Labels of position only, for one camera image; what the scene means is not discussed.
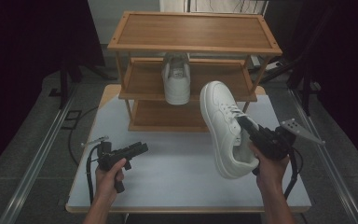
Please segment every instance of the metal rail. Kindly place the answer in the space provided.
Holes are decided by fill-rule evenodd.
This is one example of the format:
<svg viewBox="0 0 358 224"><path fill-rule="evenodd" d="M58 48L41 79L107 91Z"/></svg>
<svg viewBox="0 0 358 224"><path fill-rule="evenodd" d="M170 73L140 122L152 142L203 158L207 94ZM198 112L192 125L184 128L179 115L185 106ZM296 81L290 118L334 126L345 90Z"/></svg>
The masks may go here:
<svg viewBox="0 0 358 224"><path fill-rule="evenodd" d="M15 223L17 217L19 216L19 213L25 203L25 200L27 199L31 188L34 185L39 171L42 168L43 163L45 162L46 156L48 155L51 146L57 136L57 133L60 130L63 121L65 120L66 113L71 107L74 96L76 95L77 88L78 84L75 83L74 87L71 89L67 103L58 112L56 118L54 119L48 130L45 139L43 140L30 165L25 171L25 174L22 177L20 184L17 186L16 191L13 193L12 198L8 202L7 208L0 217L0 224Z"/></svg>
<svg viewBox="0 0 358 224"><path fill-rule="evenodd" d="M297 111L301 117L301 119L304 121L304 125L308 130L313 133L318 138L321 138L315 125L312 122L312 119L306 115L304 110L301 106L301 100L296 91L289 90L291 96L295 100ZM349 191L344 179L342 178L342 175L339 173L336 165L334 164L332 158L330 157L330 154L327 151L326 146L320 146L318 144L316 147L316 151L322 161L322 164L324 165L325 171L329 175L334 188L337 191L338 197L342 202L342 205L347 212L348 217L351 220L351 223L358 223L358 205L356 201L354 200L351 192Z"/></svg>

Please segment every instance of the white sneaker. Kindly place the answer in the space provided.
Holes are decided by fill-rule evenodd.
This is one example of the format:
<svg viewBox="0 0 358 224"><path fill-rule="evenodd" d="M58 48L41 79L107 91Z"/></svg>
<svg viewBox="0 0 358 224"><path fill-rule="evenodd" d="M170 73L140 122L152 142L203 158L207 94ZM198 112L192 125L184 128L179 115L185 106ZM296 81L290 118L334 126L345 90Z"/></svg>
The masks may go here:
<svg viewBox="0 0 358 224"><path fill-rule="evenodd" d="M162 64L165 100L184 105L190 100L190 66L186 53L167 53Z"/></svg>
<svg viewBox="0 0 358 224"><path fill-rule="evenodd" d="M249 134L241 130L236 120L247 115L238 109L228 87L220 81L206 84L200 94L200 107L212 135L214 163L219 174L234 179L252 172L258 159L247 146ZM258 130L258 125L254 121L253 124Z"/></svg>

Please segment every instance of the shelf board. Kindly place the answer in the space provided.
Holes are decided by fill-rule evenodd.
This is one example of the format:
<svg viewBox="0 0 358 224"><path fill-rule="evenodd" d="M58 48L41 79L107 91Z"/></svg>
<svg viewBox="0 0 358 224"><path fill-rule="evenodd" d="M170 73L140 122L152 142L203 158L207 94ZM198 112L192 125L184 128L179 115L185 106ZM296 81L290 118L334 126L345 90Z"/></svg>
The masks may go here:
<svg viewBox="0 0 358 224"><path fill-rule="evenodd" d="M161 70L161 58L131 58L124 78L126 88L118 98L165 101ZM225 83L236 101L257 101L249 91L253 83L244 60L191 59L190 80L190 101L199 101L202 87L215 80Z"/></svg>
<svg viewBox="0 0 358 224"><path fill-rule="evenodd" d="M165 101L134 101L129 131L209 132L199 102L170 105Z"/></svg>
<svg viewBox="0 0 358 224"><path fill-rule="evenodd" d="M114 51L282 54L261 15L125 11Z"/></svg>

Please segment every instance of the gray floor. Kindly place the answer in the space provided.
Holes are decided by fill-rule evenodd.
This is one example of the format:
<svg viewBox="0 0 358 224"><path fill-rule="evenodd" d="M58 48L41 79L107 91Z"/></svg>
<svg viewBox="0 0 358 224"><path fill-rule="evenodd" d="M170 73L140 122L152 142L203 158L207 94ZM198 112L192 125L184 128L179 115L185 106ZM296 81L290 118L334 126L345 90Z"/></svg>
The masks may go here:
<svg viewBox="0 0 358 224"><path fill-rule="evenodd" d="M113 60L107 55L107 68L102 69L116 77L117 70ZM103 79L86 68L82 68L82 71L84 77L82 82L77 84L78 88L70 109L82 110L85 113L98 105L104 87L115 81ZM288 74L278 77L263 87L273 104L278 120L295 118L302 123L296 102L285 87L287 77ZM58 74L51 74L45 78L43 90L33 110L0 158L0 217L59 112L60 98L48 97L51 89L59 87ZM319 135L326 141L329 155L358 206L356 148L317 101L315 95L310 98L310 113ZM78 161L82 155L79 145L87 141L95 114L96 110L91 110L72 133L71 146ZM62 126L71 124L66 121ZM83 220L83 214L70 214L64 209L77 169L68 150L69 134L68 130L59 130L16 223L79 223ZM296 140L295 147L305 160L301 176L312 201L312 208L303 214L308 223L353 223L326 172L317 147L302 139ZM296 220L298 223L305 223L300 214L296 215ZM120 215L110 216L110 223L120 221Z"/></svg>

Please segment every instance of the shoe sole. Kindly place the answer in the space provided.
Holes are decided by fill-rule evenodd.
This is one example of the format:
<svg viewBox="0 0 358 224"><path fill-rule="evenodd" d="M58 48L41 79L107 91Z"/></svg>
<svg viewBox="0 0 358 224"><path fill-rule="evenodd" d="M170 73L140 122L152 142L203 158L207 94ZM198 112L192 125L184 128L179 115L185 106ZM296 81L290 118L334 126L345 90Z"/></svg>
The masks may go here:
<svg viewBox="0 0 358 224"><path fill-rule="evenodd" d="M209 131L212 134L212 139L213 139L213 150L214 150L214 164L217 167L217 171L219 172L219 174L224 177L224 178L238 178L238 176L234 176L234 175L230 175L225 166L222 163L222 159L220 157L220 153L219 153L219 144L217 143L217 137L216 137L216 132L214 131L213 125L212 125L212 120L208 115L207 112L207 108L206 108L206 91L208 89L208 87L211 86L211 83L208 83L207 85L205 85L202 90L201 90L201 94L200 94L200 109L201 109L201 115L205 120L206 125L208 126Z"/></svg>

